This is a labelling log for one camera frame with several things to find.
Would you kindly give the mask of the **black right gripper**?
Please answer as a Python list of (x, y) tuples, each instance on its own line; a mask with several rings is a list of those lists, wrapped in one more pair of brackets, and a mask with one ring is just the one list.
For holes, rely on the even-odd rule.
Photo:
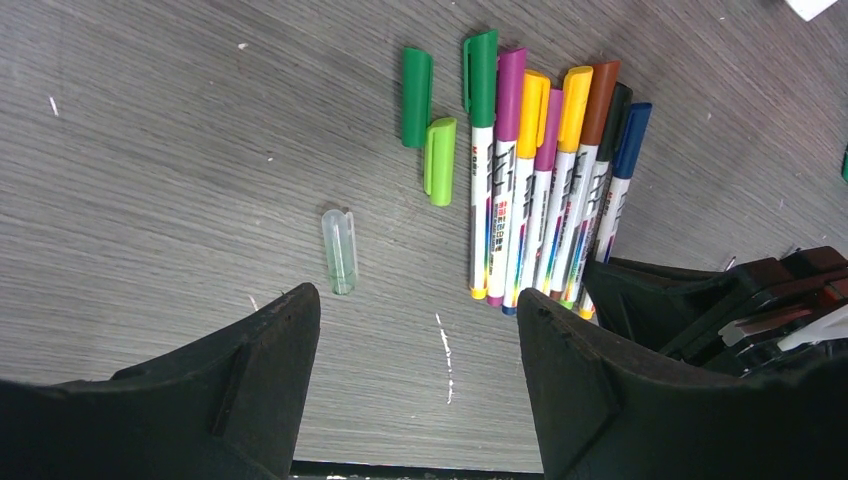
[(667, 357), (746, 377), (847, 353), (847, 340), (779, 341), (847, 304), (847, 259), (831, 247), (726, 271), (613, 258), (591, 261), (584, 285), (602, 327)]

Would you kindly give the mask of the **light green pen cap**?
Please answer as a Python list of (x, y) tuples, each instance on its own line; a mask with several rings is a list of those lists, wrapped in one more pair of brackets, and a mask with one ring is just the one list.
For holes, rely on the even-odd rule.
[(423, 148), (423, 188), (430, 203), (446, 207), (452, 201), (457, 119), (444, 117), (426, 130)]

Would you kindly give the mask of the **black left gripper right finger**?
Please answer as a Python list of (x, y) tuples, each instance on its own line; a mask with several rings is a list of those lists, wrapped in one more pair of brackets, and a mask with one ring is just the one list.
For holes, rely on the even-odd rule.
[(843, 479), (847, 360), (740, 379), (672, 360), (540, 292), (518, 302), (548, 479)]

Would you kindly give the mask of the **clear pen cap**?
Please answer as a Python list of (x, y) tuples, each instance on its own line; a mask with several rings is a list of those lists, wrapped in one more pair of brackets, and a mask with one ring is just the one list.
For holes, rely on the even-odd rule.
[(331, 209), (323, 214), (321, 223), (331, 290), (348, 295), (358, 279), (353, 213)]

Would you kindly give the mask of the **dark green pen cap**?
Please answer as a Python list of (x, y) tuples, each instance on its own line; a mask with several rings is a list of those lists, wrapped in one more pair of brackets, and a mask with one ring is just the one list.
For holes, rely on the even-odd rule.
[(402, 52), (401, 140), (407, 148), (422, 148), (431, 118), (433, 58), (424, 50)]

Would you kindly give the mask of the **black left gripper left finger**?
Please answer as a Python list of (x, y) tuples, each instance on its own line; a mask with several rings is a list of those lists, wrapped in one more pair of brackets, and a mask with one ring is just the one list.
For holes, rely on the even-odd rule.
[(304, 283), (106, 381), (1, 384), (5, 479), (285, 479), (320, 334)]

